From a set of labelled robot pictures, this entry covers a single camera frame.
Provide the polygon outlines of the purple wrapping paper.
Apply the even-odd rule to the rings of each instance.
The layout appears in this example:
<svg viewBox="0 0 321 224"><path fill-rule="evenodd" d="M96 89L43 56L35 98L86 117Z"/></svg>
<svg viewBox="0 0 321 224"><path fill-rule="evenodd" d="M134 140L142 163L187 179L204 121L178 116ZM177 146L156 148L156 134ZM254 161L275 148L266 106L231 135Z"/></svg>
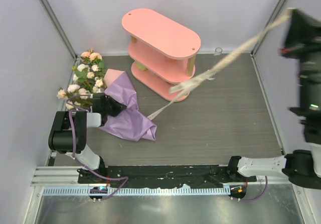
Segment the purple wrapping paper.
<svg viewBox="0 0 321 224"><path fill-rule="evenodd" d="M137 93L127 73L108 69L104 80L107 85L104 93L125 105L126 109L116 117L108 117L106 124L100 129L125 140L154 141L157 126L139 112Z"/></svg>

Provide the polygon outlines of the cream ribbon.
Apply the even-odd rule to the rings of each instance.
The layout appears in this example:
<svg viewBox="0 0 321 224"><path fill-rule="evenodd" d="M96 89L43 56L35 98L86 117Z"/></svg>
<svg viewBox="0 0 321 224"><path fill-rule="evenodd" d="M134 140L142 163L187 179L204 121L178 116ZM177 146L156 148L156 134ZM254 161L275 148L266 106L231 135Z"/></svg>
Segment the cream ribbon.
<svg viewBox="0 0 321 224"><path fill-rule="evenodd" d="M288 19L291 18L294 10L296 8L287 8L285 13L278 17L274 22L268 24L262 31L260 31L256 36L252 37L248 41L241 44L239 47L237 47L234 51L229 53L226 57L222 58L218 63L216 63L211 69L194 76L184 82L181 82L175 86L170 87L169 93L176 93L178 92L178 95L174 97L173 100L171 100L167 105L164 107L158 109L157 111L150 114L147 118L149 120L153 120L156 118L165 108L170 106L172 103L174 103L176 100L178 100L180 97L185 95L186 93L189 93L193 91L195 88L197 88L199 85L201 85L205 80L208 78L214 76L219 71L221 71L223 68L227 67L229 64L231 64L240 54L245 52L250 46L257 43L259 40L263 38L263 36L271 29L277 27L278 25L286 22Z"/></svg>

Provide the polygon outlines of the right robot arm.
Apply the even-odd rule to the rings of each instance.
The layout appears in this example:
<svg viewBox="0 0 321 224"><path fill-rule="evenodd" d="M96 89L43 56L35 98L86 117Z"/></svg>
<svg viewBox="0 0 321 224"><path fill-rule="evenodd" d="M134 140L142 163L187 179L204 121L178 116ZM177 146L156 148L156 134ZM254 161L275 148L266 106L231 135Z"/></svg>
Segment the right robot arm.
<svg viewBox="0 0 321 224"><path fill-rule="evenodd" d="M226 174L232 181L263 175L320 189L320 21L297 8L287 9L285 16L290 23L279 54L297 60L299 83L299 104L288 110L301 118L310 150L294 150L274 158L232 156Z"/></svg>

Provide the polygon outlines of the pink flower bouquet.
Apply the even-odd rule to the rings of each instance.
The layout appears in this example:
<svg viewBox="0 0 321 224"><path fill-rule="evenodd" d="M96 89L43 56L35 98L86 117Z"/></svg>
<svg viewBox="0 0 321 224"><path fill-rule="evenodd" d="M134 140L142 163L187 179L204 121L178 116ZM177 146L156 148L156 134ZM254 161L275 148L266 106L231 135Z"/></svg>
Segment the pink flower bouquet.
<svg viewBox="0 0 321 224"><path fill-rule="evenodd" d="M60 88L57 98L66 101L68 110L90 109L93 105L90 95L107 88L104 81L107 71L105 62L98 52L89 49L80 55L80 63L72 67L72 71L72 83L67 89Z"/></svg>

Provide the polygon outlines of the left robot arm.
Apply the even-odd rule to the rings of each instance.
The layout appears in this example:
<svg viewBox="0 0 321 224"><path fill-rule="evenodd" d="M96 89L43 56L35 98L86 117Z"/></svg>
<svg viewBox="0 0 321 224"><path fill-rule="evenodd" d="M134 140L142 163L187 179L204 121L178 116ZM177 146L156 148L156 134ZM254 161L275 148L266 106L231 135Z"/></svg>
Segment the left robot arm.
<svg viewBox="0 0 321 224"><path fill-rule="evenodd" d="M75 98L87 97L92 101L89 109L72 104ZM105 163L87 145L87 129L99 128L106 124L108 117L120 115L127 106L105 93L81 94L67 99L69 111L56 112L48 138L50 150L65 154L81 165L80 173L89 172L95 183L112 180L108 177Z"/></svg>

